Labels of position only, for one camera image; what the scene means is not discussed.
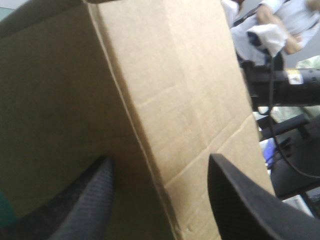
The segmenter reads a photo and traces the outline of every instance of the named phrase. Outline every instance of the black cord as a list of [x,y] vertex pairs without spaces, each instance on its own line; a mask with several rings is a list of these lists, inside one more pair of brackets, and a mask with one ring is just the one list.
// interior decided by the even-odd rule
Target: black cord
[[320,179],[320,176],[315,176],[315,175],[310,175],[307,174],[303,171],[300,171],[296,166],[294,166],[291,162],[289,162],[288,158],[286,157],[286,155],[284,154],[278,140],[276,137],[276,131],[274,128],[274,123],[273,123],[273,119],[271,117],[271,111],[274,108],[274,78],[275,78],[275,62],[274,62],[274,58],[271,57],[271,62],[270,62],[270,67],[271,67],[271,73],[270,73],[270,81],[269,81],[269,109],[268,112],[270,114],[269,116],[269,125],[270,125],[270,130],[271,130],[271,135],[272,138],[274,139],[274,143],[276,145],[276,148],[278,149],[278,152],[280,153],[282,159],[298,174],[305,176],[307,178],[311,178],[311,179]]

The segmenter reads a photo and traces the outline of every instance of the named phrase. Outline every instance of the sticker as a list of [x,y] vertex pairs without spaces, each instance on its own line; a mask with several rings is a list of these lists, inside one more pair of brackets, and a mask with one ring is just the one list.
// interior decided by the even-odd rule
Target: sticker
[[289,84],[300,85],[304,83],[304,77],[298,69],[287,69],[286,74],[288,75]]

